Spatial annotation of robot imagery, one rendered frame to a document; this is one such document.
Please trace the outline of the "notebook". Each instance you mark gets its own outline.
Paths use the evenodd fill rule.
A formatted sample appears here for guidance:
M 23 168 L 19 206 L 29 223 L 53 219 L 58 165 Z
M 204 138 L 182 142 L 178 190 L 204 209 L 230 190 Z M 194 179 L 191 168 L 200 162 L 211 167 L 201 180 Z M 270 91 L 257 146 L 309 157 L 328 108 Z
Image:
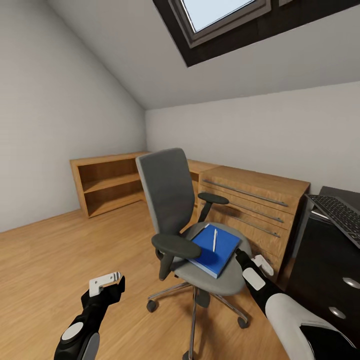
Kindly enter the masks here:
M 312 210 L 312 212 L 329 220 L 329 218 L 327 218 L 319 209 Z

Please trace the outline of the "swivel chair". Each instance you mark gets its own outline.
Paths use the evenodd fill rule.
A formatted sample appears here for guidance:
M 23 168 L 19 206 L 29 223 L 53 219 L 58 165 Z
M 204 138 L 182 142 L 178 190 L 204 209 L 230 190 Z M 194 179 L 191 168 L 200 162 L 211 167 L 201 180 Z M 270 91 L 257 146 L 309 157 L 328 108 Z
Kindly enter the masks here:
M 164 281 L 171 272 L 185 282 L 152 294 L 148 297 L 147 309 L 156 308 L 154 298 L 192 286 L 193 310 L 189 350 L 182 360 L 194 360 L 194 337 L 197 304 L 208 308 L 211 296 L 238 315 L 238 324 L 244 329 L 249 327 L 248 317 L 222 296 L 234 296 L 247 286 L 243 270 L 236 260 L 236 250 L 245 251 L 252 259 L 252 249 L 246 237 L 237 229 L 218 222 L 205 221 L 212 204 L 229 204 L 225 197 L 199 193 L 199 199 L 206 201 L 197 223 L 185 228 L 193 215 L 195 193 L 188 161 L 182 148 L 170 148 L 150 152 L 136 157 L 136 165 L 146 196 L 155 235 L 151 242 L 160 260 L 159 279 Z M 218 278 L 210 275 L 188 260 L 200 258 L 201 247 L 191 241 L 208 224 L 220 228 L 240 238 L 239 244 L 223 267 Z

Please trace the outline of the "folder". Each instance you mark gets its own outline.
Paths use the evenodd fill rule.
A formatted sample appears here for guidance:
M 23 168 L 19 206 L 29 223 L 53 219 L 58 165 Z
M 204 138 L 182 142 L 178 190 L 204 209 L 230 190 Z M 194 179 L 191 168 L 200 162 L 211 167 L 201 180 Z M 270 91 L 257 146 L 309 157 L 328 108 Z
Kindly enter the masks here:
M 215 229 L 217 234 L 213 250 Z M 200 246 L 202 254 L 199 258 L 188 261 L 217 279 L 239 244 L 240 238 L 208 223 L 191 241 Z

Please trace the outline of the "keyboard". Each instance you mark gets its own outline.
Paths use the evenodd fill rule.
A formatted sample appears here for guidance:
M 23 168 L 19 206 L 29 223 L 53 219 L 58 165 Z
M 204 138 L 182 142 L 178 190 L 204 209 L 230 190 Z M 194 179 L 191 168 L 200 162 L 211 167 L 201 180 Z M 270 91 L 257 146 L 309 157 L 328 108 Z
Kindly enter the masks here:
M 360 211 L 340 197 L 305 194 L 354 244 L 360 248 Z

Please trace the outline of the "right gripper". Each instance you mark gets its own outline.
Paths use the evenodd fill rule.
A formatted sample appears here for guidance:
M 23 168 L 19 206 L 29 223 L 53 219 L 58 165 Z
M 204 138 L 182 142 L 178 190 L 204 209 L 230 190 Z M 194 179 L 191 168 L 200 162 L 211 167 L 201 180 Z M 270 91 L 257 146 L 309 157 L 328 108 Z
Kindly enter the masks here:
M 241 250 L 240 248 L 238 248 L 235 252 L 237 254 L 237 256 L 235 257 L 236 260 L 239 262 L 239 264 L 241 265 L 242 271 L 245 271 L 246 269 L 244 269 L 244 267 L 246 265 L 254 265 L 257 266 L 251 259 L 250 257 L 247 255 L 247 253 L 243 250 Z

